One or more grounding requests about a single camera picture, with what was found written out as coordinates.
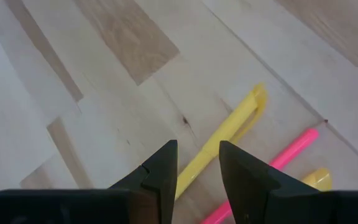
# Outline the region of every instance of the wooden floor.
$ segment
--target wooden floor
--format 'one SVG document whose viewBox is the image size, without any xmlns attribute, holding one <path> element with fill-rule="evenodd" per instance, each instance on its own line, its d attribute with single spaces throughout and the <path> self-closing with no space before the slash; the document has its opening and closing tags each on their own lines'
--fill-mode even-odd
<svg viewBox="0 0 358 224">
<path fill-rule="evenodd" d="M 0 0 L 0 190 L 106 188 L 169 139 L 182 170 L 258 82 L 239 146 L 267 162 L 328 119 L 284 172 L 358 189 L 358 1 Z M 215 160 L 173 223 L 225 199 Z"/>
</svg>

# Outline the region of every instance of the pink pen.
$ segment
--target pink pen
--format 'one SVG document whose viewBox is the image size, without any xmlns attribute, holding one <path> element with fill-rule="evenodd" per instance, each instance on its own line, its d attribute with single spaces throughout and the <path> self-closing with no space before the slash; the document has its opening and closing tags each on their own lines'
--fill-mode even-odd
<svg viewBox="0 0 358 224">
<path fill-rule="evenodd" d="M 319 136 L 318 126 L 308 128 L 299 137 L 297 137 L 289 146 L 287 146 L 279 155 L 276 156 L 270 165 L 278 170 L 282 170 L 291 160 L 293 160 L 299 153 L 310 146 L 314 140 Z M 218 209 L 216 209 L 208 218 L 204 219 L 202 224 L 218 224 L 226 217 L 231 215 L 231 207 L 229 201 L 224 202 Z"/>
</svg>

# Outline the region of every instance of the yellow cap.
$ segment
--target yellow cap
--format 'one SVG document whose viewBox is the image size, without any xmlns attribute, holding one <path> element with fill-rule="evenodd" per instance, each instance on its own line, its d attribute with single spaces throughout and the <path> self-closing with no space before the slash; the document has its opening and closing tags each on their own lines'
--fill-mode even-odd
<svg viewBox="0 0 358 224">
<path fill-rule="evenodd" d="M 327 168 L 312 172 L 303 178 L 302 182 L 321 191 L 331 190 L 333 187 L 333 180 Z"/>
</svg>

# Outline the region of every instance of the light wood plank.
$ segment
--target light wood plank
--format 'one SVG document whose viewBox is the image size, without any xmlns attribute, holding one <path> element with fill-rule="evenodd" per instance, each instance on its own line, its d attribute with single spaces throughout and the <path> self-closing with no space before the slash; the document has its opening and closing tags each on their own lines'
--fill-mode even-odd
<svg viewBox="0 0 358 224">
<path fill-rule="evenodd" d="M 203 2 L 358 150 L 357 67 L 276 2 Z"/>
<path fill-rule="evenodd" d="M 18 187 L 56 152 L 41 111 L 0 45 L 0 190 Z"/>
<path fill-rule="evenodd" d="M 72 143 L 67 135 L 65 127 L 60 118 L 57 118 L 48 126 L 48 132 L 57 146 L 62 158 L 71 172 L 75 182 L 82 189 L 93 188 L 92 182 L 89 180 L 86 171 L 84 170 L 78 156 L 72 146 Z"/>
<path fill-rule="evenodd" d="M 77 189 L 71 172 L 57 153 L 20 182 L 23 189 Z"/>
<path fill-rule="evenodd" d="M 188 145 L 182 146 L 182 150 L 188 150 L 190 158 L 182 152 L 182 159 L 189 161 L 191 155 L 199 149 L 194 137 L 199 136 L 189 134 L 181 123 L 184 111 L 200 119 L 198 116 L 202 116 L 201 114 L 214 112 L 205 112 L 201 108 L 203 103 L 198 99 L 206 98 L 209 102 L 213 101 L 211 100 L 213 98 L 221 99 L 221 106 L 215 103 L 217 106 L 210 107 L 220 113 L 214 113 L 210 119 L 204 118 L 200 123 L 198 119 L 187 119 L 190 121 L 190 126 L 202 127 L 212 119 L 222 119 L 223 108 L 226 109 L 227 114 L 230 113 L 230 110 L 235 108 L 258 82 L 266 84 L 269 102 L 262 119 L 239 143 L 244 150 L 268 162 L 305 128 L 319 122 L 320 117 L 305 107 L 303 102 L 277 80 L 200 2 L 160 0 L 137 0 L 137 2 L 181 52 L 178 58 L 168 62 L 140 87 L 148 96 L 150 104 L 157 108 L 160 117 L 173 127 L 175 134 L 180 136 L 179 133 L 183 133 L 184 136 L 185 134 L 189 136 L 187 139 L 183 138 Z M 206 133 L 214 131 L 215 122 L 212 121 L 211 127 L 203 131 Z M 206 138 L 208 138 L 207 134 L 201 138 L 201 141 L 197 141 L 202 145 Z M 333 169 L 334 175 L 337 176 L 334 178 L 334 186 L 339 189 L 358 188 L 358 155 L 333 133 L 329 133 L 325 138 L 328 140 L 324 140 L 319 147 L 308 149 L 310 152 L 316 151 L 315 155 L 318 156 L 303 157 L 297 166 L 289 167 L 285 171 L 300 179 L 305 175 L 305 170 L 311 172 L 318 166 L 333 169 L 332 167 L 338 166 L 341 157 L 337 156 L 335 159 L 331 156 L 342 154 L 343 151 L 342 159 L 349 161 L 352 166 L 345 169 L 340 166 L 343 169 L 340 174 L 338 173 L 340 169 Z M 318 160 L 325 156 L 328 159 Z M 309 165 L 300 169 L 301 163 Z M 199 223 L 225 200 L 226 194 L 221 183 L 219 162 L 215 160 L 175 202 L 173 223 Z"/>
<path fill-rule="evenodd" d="M 62 123 L 91 182 L 109 187 L 175 137 L 74 2 L 24 3 L 74 70 L 85 97 Z"/>
<path fill-rule="evenodd" d="M 358 67 L 358 1 L 277 0 Z"/>
<path fill-rule="evenodd" d="M 23 2 L 21 0 L 5 0 L 5 2 L 15 15 L 16 19 L 20 22 L 22 28 L 29 36 L 34 46 L 39 50 L 45 60 L 59 76 L 73 99 L 75 101 L 82 99 L 83 95 L 80 89 L 73 81 L 64 64 L 62 64 L 59 57 L 56 55 L 56 52 L 49 44 L 48 39 L 44 36 L 37 23 L 24 6 Z"/>
<path fill-rule="evenodd" d="M 74 0 L 140 85 L 178 49 L 133 0 Z"/>
<path fill-rule="evenodd" d="M 12 63 L 17 76 L 45 115 L 44 124 L 50 124 L 65 111 L 76 108 L 73 98 L 48 64 L 34 47 L 20 22 L 0 0 L 0 43 Z"/>
</svg>

